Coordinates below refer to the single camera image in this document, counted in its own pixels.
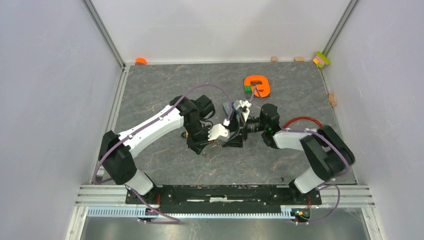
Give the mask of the yellow black padlock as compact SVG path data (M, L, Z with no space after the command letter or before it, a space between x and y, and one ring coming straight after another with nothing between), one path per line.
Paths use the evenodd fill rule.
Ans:
M189 137L189 133L187 131L184 131L184 132L181 133L181 137L183 139L187 139Z

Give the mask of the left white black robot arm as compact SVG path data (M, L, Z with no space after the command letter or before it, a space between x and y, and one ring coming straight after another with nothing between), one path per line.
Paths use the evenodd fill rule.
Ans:
M184 127L187 146L196 154L212 143L209 127L203 122L215 115L215 106L210 98L201 95L192 100L175 97L161 112L136 127L121 133L112 130L102 137L98 161L116 185L126 185L138 192L145 204L153 203L157 190L153 181L137 169L134 158L147 146L167 133Z

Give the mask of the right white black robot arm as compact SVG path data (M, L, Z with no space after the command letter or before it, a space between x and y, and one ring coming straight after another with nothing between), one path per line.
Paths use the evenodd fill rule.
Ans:
M249 134L260 132L265 145L272 149L304 152L309 168L289 183L288 196L295 204L302 204L310 191L345 174L355 163L353 152L329 125L304 130L282 127L278 108L270 103L261 107L258 117L250 115L247 101L225 106L231 136L223 147L241 148Z

